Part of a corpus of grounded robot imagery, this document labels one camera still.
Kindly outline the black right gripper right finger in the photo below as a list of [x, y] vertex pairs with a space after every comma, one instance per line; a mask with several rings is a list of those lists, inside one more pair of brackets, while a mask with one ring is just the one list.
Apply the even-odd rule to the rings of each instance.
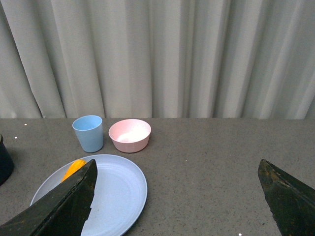
[[315, 190], [262, 159], [258, 178], [265, 200], [283, 236], [315, 234]]

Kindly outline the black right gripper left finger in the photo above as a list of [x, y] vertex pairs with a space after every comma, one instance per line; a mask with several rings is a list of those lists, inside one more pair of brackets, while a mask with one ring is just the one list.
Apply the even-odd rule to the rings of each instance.
[[79, 236], [95, 194], [94, 159], [29, 208], [1, 225], [2, 236]]

